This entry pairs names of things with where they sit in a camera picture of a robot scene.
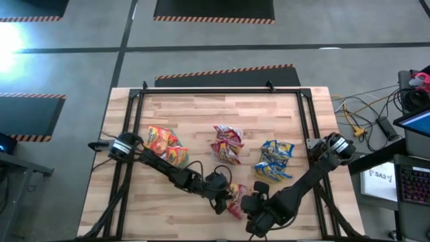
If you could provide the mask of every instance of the table frame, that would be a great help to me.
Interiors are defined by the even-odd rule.
[[[314,132],[314,137],[312,138],[321,138],[320,132],[318,129],[318,122],[316,120],[316,114],[314,109],[314,104],[312,100],[312,92],[309,88],[279,88],[276,89],[270,81],[267,82],[266,87],[217,87],[217,88],[150,88],[147,86],[147,84],[143,83],[142,89],[131,89],[129,91],[128,95],[128,102],[127,102],[127,108],[126,108],[126,115],[124,117],[124,124],[122,132],[127,132],[129,129],[129,123],[130,123],[130,117],[132,113],[132,106],[134,103],[134,100],[138,100],[137,103],[137,109],[136,109],[136,116],[133,126],[133,133],[138,134],[138,129],[140,125],[140,116],[142,113],[142,107],[143,107],[143,100],[144,95],[151,94],[213,94],[213,93],[267,93],[268,95],[276,93],[276,94],[295,94],[298,101],[298,109],[300,113],[300,122],[302,125],[303,130],[303,138],[306,142],[307,140],[311,139],[309,135],[308,130],[308,123],[306,120],[306,114],[303,104],[303,97],[306,98],[306,101],[308,102],[308,109],[310,114],[310,120],[312,123],[312,129]],[[309,155],[310,148],[308,145],[306,145],[306,154]],[[109,199],[109,206],[107,210],[108,212],[107,219],[103,222],[104,223],[104,230],[102,237],[87,237],[87,238],[78,238],[80,241],[120,241],[122,239],[122,232],[124,229],[124,219],[126,216],[126,209],[127,209],[127,200],[128,200],[128,190],[130,188],[130,180],[132,176],[132,170],[133,170],[133,163],[127,163],[124,181],[122,182],[121,187],[118,188],[118,185],[120,183],[120,175],[121,175],[121,169],[122,169],[122,163],[117,162],[115,166],[114,176],[112,180],[112,186],[111,186],[111,192],[110,192],[110,199]],[[325,175],[322,179],[323,181],[323,188],[328,196],[328,198],[333,201],[333,193],[330,185],[330,180],[328,175]],[[339,223],[335,216],[330,212],[330,218],[331,218],[331,224],[333,228],[334,236],[328,235],[327,233],[327,224],[324,217],[324,208],[321,202],[321,191],[314,191],[314,200],[316,205],[316,213],[318,215],[318,223],[320,226],[321,236],[322,239],[328,238],[328,237],[341,237]],[[120,205],[120,211],[118,215],[118,224],[116,227],[116,233],[114,236],[111,236],[111,226],[112,226],[112,212],[114,211],[114,208],[118,204],[119,201],[121,202]]]

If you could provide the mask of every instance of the concrete floor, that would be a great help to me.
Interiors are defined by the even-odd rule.
[[[428,42],[430,19],[418,0],[275,0],[274,26],[153,22],[155,0],[140,0],[127,46],[207,46],[234,44],[350,44]],[[18,233],[26,241],[72,239],[77,232],[97,139],[118,52],[6,54],[18,48],[119,48],[132,0],[71,0],[61,22],[1,23],[0,91],[67,95],[49,143],[19,144],[17,155],[55,167],[49,179],[35,177],[26,197]],[[295,64],[303,86],[329,86],[343,96],[395,85],[399,70],[422,69],[430,48],[343,50],[233,50],[127,52],[118,87],[153,86],[154,77],[233,67]],[[372,93],[383,97],[390,90]],[[362,97],[370,102],[374,98]],[[360,107],[349,104],[351,109]],[[375,105],[380,110],[382,104]],[[363,112],[374,120],[370,111]],[[400,116],[390,106],[389,120]],[[350,127],[339,125],[352,138]],[[376,130],[375,147],[385,143]],[[359,151],[368,153],[364,144]],[[392,211],[360,205],[366,234],[386,238]]]

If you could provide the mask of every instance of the orange and black striped tape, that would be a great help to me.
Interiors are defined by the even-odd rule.
[[[58,16],[41,16],[41,17],[0,17],[0,22],[54,22],[60,21]]]
[[[66,99],[66,95],[63,95],[63,94],[31,94],[31,93],[0,93],[0,97],[37,97],[37,98]]]
[[[177,78],[177,77],[193,77],[193,76],[198,76],[198,75],[235,73],[235,72],[242,72],[242,71],[259,71],[259,70],[285,68],[285,67],[294,67],[294,65],[293,64],[284,64],[284,65],[271,65],[271,66],[264,66],[264,67],[237,68],[237,69],[229,69],[229,70],[221,70],[221,71],[203,71],[203,72],[198,72],[198,73],[163,75],[163,76],[155,77],[155,80]]]
[[[255,19],[243,17],[175,17],[157,16],[154,21],[173,22],[208,22],[208,23],[232,23],[232,24],[274,24],[274,19]]]
[[[9,135],[11,138],[22,142],[48,142],[51,140],[51,136],[48,135]]]

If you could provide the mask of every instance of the butcher block tabletop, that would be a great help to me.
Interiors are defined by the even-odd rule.
[[[312,90],[321,136],[338,132],[329,89],[309,88]],[[112,89],[103,123],[104,132],[111,135],[121,133],[129,90],[130,88]],[[313,136],[306,99],[304,106],[310,136]],[[130,132],[135,110],[136,105],[132,111]],[[245,145],[239,153],[242,165],[228,165],[232,171],[232,182],[253,187],[256,178],[252,167],[259,162],[260,146],[273,139],[293,143],[296,147],[286,169],[286,173],[293,178],[279,184],[271,184],[271,195],[285,186],[292,185],[308,170],[295,94],[145,94],[139,135],[146,139],[149,125],[173,129],[182,145],[189,148],[189,162],[201,161],[204,175],[208,175],[215,166],[226,165],[215,158],[210,148],[210,144],[216,139],[213,125],[217,124],[241,128],[244,131]],[[104,135],[101,138],[111,139]],[[108,152],[98,153],[94,165],[106,159]],[[192,165],[190,168],[200,172],[199,165]],[[115,162],[110,161],[92,173],[78,235],[84,235],[107,207],[114,169]],[[353,228],[363,233],[348,168],[338,167],[330,172],[329,177],[335,204]],[[269,240],[321,238],[312,193],[313,191],[310,191],[303,197],[295,222],[286,229],[270,231],[267,234]],[[114,228],[119,207],[117,206],[114,213]],[[332,231],[327,209],[325,218],[329,231]],[[246,217],[238,220],[228,211],[216,215],[207,199],[174,188],[161,173],[141,163],[134,164],[122,239],[247,240],[250,234],[245,231],[246,223]]]

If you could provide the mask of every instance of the keyboard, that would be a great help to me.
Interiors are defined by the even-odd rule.
[[[430,205],[430,172],[400,168],[405,202]]]

